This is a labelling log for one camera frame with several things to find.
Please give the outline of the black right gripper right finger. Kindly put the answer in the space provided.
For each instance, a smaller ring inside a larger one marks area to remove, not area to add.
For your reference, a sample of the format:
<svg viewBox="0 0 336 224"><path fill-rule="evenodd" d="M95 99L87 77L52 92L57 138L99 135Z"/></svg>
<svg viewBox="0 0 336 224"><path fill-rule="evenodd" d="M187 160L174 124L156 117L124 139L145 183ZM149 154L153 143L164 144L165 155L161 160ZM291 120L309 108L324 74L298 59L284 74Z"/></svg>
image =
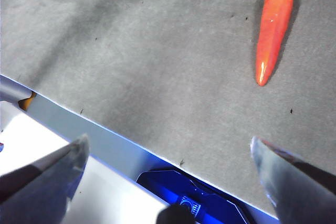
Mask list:
<svg viewBox="0 0 336 224"><path fill-rule="evenodd" d="M335 175L254 136L260 183L281 223L335 223Z"/></svg>

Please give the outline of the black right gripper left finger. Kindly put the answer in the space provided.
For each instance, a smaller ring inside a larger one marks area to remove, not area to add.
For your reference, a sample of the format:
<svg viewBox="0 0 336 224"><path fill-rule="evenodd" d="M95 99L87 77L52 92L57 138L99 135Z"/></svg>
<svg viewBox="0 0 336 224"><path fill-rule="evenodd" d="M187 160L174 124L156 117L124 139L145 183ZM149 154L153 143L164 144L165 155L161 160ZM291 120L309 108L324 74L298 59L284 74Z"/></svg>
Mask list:
<svg viewBox="0 0 336 224"><path fill-rule="evenodd" d="M1 176L1 223L61 223L84 174L88 136Z"/></svg>

